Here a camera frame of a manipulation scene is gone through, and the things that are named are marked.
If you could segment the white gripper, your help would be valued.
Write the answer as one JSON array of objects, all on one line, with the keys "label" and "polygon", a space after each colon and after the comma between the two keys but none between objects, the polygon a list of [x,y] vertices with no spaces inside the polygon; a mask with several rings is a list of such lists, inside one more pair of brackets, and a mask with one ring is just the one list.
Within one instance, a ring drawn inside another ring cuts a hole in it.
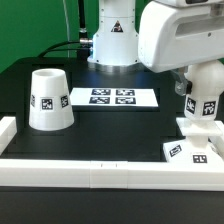
[{"label": "white gripper", "polygon": [[176,93],[190,94],[184,66],[224,58],[224,0],[151,1],[141,15],[138,55],[153,72],[175,69]]}]

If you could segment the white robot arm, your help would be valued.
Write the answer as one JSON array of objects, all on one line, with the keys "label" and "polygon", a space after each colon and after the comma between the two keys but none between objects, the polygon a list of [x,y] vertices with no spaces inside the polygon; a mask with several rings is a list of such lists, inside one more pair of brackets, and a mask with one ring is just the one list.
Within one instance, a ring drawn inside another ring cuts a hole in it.
[{"label": "white robot arm", "polygon": [[89,66],[114,72],[142,63],[155,73],[172,70],[176,92],[190,93],[186,67],[224,57],[224,0],[151,0],[138,27],[135,1],[99,0]]}]

